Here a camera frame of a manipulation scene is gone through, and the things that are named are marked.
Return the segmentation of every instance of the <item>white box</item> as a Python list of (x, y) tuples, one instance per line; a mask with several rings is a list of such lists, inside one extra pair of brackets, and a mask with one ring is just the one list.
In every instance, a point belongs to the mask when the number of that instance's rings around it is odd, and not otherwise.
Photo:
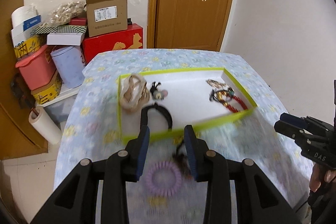
[[(173, 127), (171, 131), (167, 130), (167, 121), (158, 111), (152, 111), (148, 114), (148, 127), (151, 130), (151, 140), (163, 138), (178, 137), (183, 135), (184, 127), (192, 124), (195, 132), (205, 130), (211, 127), (217, 127), (225, 122), (234, 122), (246, 115), (250, 115), (257, 106), (246, 90), (234, 79), (234, 77), (224, 68), (190, 68), (174, 69), (168, 71), (140, 72), (147, 82), (147, 89), (151, 88), (152, 83), (162, 83), (158, 89), (167, 90), (168, 96), (164, 100), (153, 100), (143, 105), (152, 105), (157, 102), (170, 112)], [(125, 78), (129, 75), (121, 75), (119, 78), (118, 102), (120, 91), (123, 89)], [(216, 101), (210, 101), (210, 93), (214, 87), (206, 83), (206, 80), (212, 79), (218, 82), (225, 82), (233, 88), (235, 95), (240, 98), (247, 110), (242, 105), (231, 100), (229, 104), (238, 109), (238, 113), (232, 113), (229, 109)], [(122, 133), (124, 142), (134, 139), (139, 134), (139, 125), (141, 121), (141, 109), (128, 113), (118, 103), (118, 123), (119, 131)]]
[(13, 46), (14, 46), (14, 48), (15, 48), (17, 45), (21, 44), (22, 42), (25, 42), (25, 41), (27, 41), (29, 38), (31, 38), (31, 37), (33, 36), (32, 31), (33, 31), (36, 27), (40, 26), (41, 24), (42, 24), (42, 23), (40, 22), (40, 23), (38, 23), (38, 24), (36, 24), (36, 25), (34, 25), (34, 26), (28, 28), (27, 30), (23, 31), (23, 32), (20, 33), (19, 35), (15, 36), (15, 37), (12, 37), (12, 41), (13, 41)]
[(47, 35), (47, 45), (80, 46), (84, 36), (84, 33), (50, 33)]
[(35, 26), (35, 27), (39, 26), (40, 25), (39, 23), (41, 23), (41, 16), (40, 15), (25, 20), (20, 25), (16, 26), (15, 28), (13, 28), (11, 30), (12, 39), (14, 39), (15, 37), (17, 37), (18, 35), (20, 35), (21, 33), (25, 32), (28, 29), (32, 30), (31, 27), (33, 27), (33, 26)]

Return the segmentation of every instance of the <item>purple spiral hair tie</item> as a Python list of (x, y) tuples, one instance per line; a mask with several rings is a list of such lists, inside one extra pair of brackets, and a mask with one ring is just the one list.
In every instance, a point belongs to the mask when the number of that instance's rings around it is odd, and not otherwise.
[[(169, 169), (175, 175), (175, 184), (168, 189), (159, 188), (153, 183), (153, 175), (160, 169)], [(146, 175), (146, 185), (149, 190), (158, 196), (169, 197), (174, 195), (182, 185), (182, 176), (178, 166), (172, 161), (161, 161), (154, 164)]]

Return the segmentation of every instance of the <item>hair tie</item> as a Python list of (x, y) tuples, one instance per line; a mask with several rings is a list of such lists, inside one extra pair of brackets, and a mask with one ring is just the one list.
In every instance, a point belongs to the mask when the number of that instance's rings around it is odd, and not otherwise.
[(173, 128), (173, 119), (168, 111), (167, 108), (164, 106), (160, 106), (157, 103), (154, 103), (153, 105), (145, 106), (141, 110), (141, 118), (140, 118), (140, 129), (142, 126), (148, 125), (148, 111), (151, 108), (155, 108), (159, 113), (161, 113), (164, 118), (166, 119), (168, 123), (168, 130), (171, 130)]
[[(175, 184), (168, 189), (160, 188), (156, 186), (153, 182), (154, 173), (162, 169), (169, 169), (175, 175)], [(149, 172), (147, 173), (146, 185), (149, 188), (149, 190), (155, 195), (162, 196), (162, 197), (172, 196), (179, 190), (179, 188), (182, 185), (182, 176), (181, 176), (180, 170), (177, 167), (177, 165), (172, 161), (161, 161), (161, 162), (155, 163), (151, 167)]]

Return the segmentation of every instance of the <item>floor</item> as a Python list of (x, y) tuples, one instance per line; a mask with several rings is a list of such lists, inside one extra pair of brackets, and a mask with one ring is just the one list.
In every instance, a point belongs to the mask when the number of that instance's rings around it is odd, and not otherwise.
[[(61, 123), (62, 132), (64, 126), (65, 122)], [(12, 191), (17, 215), (28, 223), (53, 192), (59, 146), (60, 142), (49, 144), (48, 153), (1, 162), (3, 184)]]

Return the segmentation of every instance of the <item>pink plastic box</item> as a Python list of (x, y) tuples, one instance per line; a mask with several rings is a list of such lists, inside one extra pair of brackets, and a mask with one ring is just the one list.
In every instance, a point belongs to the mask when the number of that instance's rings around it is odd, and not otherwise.
[(53, 77), (56, 67), (50, 56), (52, 47), (43, 45), (33, 55), (16, 63), (15, 67), (20, 70), (30, 90), (48, 84)]

